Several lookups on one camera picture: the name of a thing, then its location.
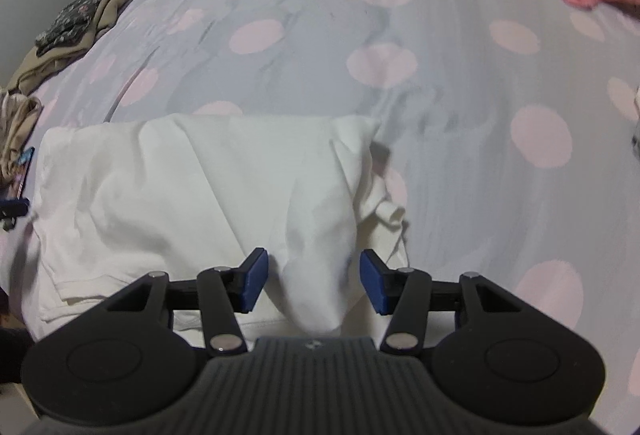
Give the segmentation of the white t-shirt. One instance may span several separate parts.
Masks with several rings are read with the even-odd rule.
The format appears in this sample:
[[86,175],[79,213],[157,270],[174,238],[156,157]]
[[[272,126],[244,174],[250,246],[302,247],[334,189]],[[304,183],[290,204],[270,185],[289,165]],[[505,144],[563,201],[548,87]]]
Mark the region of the white t-shirt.
[[269,278],[245,337],[378,334],[358,257],[407,265],[404,209],[371,156],[374,120],[171,116],[43,136],[23,299],[45,337],[151,271],[175,280],[240,265]]

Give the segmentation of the pile of folded clothes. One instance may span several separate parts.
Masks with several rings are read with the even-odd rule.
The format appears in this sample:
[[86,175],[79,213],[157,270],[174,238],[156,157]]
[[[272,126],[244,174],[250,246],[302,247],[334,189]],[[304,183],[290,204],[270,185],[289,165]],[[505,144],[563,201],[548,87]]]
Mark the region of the pile of folded clothes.
[[1,93],[1,188],[11,183],[17,160],[41,112],[42,103],[37,97]]

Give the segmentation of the smartphone with lit screen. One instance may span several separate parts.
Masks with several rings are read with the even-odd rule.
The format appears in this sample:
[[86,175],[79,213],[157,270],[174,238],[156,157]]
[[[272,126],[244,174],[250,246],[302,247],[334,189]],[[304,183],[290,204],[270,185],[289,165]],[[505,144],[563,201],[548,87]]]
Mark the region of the smartphone with lit screen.
[[8,191],[6,192],[6,198],[10,200],[22,198],[27,174],[30,165],[32,164],[34,153],[35,148],[30,147],[24,150],[18,157],[11,184],[9,184]]

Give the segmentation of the beige folded trousers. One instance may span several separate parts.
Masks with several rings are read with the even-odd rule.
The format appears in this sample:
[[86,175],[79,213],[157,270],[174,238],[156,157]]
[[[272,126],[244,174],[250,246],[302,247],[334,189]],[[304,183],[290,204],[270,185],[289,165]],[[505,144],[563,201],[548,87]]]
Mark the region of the beige folded trousers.
[[4,89],[32,94],[56,73],[88,53],[111,30],[132,0],[75,0],[65,6],[13,73]]

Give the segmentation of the black patterned folded garment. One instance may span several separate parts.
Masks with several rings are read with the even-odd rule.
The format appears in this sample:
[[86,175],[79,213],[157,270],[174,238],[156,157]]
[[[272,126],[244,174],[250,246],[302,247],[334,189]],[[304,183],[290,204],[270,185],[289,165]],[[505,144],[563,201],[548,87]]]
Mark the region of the black patterned folded garment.
[[93,21],[102,0],[75,0],[66,5],[49,28],[35,39],[38,57],[52,48],[74,46],[79,43]]

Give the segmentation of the grey polka dot bedsheet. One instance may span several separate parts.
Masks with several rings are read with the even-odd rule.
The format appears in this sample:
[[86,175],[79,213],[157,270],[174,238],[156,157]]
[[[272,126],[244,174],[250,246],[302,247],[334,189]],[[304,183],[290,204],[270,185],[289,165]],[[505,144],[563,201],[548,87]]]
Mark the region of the grey polka dot bedsheet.
[[137,0],[39,91],[38,131],[363,114],[409,259],[476,270],[597,346],[639,425],[639,25],[561,0]]

